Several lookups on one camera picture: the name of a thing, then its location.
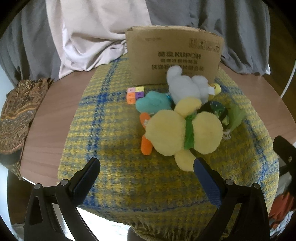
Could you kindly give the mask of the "yellow plush duck toy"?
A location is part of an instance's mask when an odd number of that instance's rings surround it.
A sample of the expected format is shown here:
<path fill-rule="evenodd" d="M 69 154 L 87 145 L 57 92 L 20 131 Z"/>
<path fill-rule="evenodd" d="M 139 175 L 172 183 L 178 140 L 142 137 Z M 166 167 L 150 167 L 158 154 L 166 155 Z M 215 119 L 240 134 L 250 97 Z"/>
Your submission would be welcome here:
<path fill-rule="evenodd" d="M 222 141 L 223 126 L 214 113 L 202 110 L 200 99 L 186 97 L 173 110 L 153 115 L 144 136 L 158 153 L 173 156 L 181 170 L 192 172 L 196 157 L 191 149 L 203 155 L 214 152 Z"/>

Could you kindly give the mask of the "dark green spotted ball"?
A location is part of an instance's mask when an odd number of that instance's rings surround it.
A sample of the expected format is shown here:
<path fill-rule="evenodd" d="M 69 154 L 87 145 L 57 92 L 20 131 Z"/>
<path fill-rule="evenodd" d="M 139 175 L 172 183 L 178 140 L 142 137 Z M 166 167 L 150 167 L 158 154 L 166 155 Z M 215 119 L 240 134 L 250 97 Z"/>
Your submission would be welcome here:
<path fill-rule="evenodd" d="M 200 108 L 200 112 L 203 111 L 213 113 L 220 120 L 223 128 L 227 128 L 229 125 L 228 109 L 220 102 L 208 101 Z"/>

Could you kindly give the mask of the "brown cardboard box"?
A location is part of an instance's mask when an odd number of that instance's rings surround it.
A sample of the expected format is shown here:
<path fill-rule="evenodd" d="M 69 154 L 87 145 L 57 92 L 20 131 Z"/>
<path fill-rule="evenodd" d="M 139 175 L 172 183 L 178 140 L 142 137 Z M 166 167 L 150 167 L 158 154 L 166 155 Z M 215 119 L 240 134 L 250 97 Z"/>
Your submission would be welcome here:
<path fill-rule="evenodd" d="M 125 32 L 134 85 L 166 83 L 171 66 L 183 74 L 202 75 L 212 83 L 220 63 L 224 38 L 182 26 L 138 26 Z"/>

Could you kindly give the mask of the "grey curtain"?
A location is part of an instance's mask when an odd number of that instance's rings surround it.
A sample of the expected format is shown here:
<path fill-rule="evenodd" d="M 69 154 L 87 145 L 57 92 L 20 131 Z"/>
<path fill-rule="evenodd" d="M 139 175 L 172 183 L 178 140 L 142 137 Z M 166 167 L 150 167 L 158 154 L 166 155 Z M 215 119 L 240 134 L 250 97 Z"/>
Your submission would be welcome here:
<path fill-rule="evenodd" d="M 200 28 L 224 38 L 222 62 L 237 73 L 269 69 L 270 17 L 263 1 L 145 1 L 151 25 Z M 61 60 L 49 27 L 46 1 L 21 1 L 1 34 L 1 67 L 20 80 L 58 80 Z"/>

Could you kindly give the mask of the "brown patterned pillow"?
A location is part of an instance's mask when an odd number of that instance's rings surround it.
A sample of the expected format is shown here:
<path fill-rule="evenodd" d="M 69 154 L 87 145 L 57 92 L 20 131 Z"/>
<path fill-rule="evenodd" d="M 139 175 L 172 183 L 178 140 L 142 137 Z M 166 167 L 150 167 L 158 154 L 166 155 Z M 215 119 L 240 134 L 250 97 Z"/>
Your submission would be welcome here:
<path fill-rule="evenodd" d="M 23 148 L 36 112 L 53 80 L 21 80 L 6 95 L 1 111 L 1 164 L 21 179 Z"/>

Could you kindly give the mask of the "teal plush star toy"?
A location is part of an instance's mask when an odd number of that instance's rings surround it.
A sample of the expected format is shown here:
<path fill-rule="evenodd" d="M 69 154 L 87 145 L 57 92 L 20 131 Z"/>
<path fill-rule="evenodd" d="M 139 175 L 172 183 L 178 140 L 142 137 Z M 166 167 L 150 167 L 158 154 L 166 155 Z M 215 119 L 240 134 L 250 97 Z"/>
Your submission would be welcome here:
<path fill-rule="evenodd" d="M 171 100 L 165 93 L 149 91 L 136 101 L 135 108 L 140 113 L 156 114 L 160 110 L 171 110 Z"/>

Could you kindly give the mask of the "pale pink curtain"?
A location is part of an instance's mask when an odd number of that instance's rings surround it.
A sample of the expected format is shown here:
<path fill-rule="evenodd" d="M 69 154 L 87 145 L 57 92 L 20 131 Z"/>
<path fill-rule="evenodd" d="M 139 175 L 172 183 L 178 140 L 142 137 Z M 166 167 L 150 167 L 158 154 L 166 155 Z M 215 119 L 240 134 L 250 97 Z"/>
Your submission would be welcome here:
<path fill-rule="evenodd" d="M 125 31 L 152 24 L 145 1 L 46 1 L 46 10 L 59 78 L 126 54 Z"/>

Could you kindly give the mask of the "colourful cube block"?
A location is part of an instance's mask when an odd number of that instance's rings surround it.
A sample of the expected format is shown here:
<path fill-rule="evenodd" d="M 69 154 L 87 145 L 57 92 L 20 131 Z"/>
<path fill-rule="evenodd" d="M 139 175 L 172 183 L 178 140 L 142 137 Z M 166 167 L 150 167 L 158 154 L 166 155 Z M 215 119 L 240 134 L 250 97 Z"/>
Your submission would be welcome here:
<path fill-rule="evenodd" d="M 135 104 L 138 99 L 143 97 L 144 97 L 143 86 L 130 87 L 127 89 L 126 102 L 128 104 Z"/>

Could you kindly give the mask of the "green leaf plush toy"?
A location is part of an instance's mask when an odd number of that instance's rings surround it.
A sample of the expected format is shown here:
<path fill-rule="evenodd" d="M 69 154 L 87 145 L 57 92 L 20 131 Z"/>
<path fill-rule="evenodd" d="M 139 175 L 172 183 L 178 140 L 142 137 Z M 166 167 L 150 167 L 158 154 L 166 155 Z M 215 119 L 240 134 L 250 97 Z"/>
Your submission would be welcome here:
<path fill-rule="evenodd" d="M 241 125 L 243 119 L 246 116 L 245 110 L 241 109 L 236 103 L 231 102 L 228 108 L 229 124 L 227 129 L 234 131 L 238 126 Z"/>

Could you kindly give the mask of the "yellow blue plaid cushion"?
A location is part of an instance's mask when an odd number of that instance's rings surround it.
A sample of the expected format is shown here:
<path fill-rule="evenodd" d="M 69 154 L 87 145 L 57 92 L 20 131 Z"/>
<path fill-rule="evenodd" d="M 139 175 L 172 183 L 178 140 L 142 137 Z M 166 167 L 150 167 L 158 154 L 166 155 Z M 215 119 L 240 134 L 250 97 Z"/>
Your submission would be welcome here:
<path fill-rule="evenodd" d="M 205 161 L 237 185 L 261 186 L 271 208 L 278 188 L 273 141 L 250 100 L 223 69 L 215 81 L 217 101 L 246 112 L 229 140 Z M 58 170 L 70 178 L 88 160 L 100 161 L 100 174 L 81 208 L 130 225 L 146 240 L 196 240 L 216 211 L 198 178 L 182 171 L 173 157 L 140 151 L 144 129 L 135 106 L 126 102 L 132 84 L 128 56 L 97 68 L 71 123 Z"/>

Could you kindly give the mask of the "white plush toy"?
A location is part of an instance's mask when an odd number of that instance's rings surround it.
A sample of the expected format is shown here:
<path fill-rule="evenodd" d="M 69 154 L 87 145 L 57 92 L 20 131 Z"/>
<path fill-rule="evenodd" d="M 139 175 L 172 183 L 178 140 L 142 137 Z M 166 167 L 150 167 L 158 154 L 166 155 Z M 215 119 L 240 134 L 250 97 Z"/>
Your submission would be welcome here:
<path fill-rule="evenodd" d="M 220 85 L 209 84 L 206 77 L 202 75 L 189 77 L 182 73 L 182 68 L 178 65 L 171 66 L 166 73 L 169 93 L 175 104 L 186 97 L 197 98 L 205 104 L 221 93 Z"/>

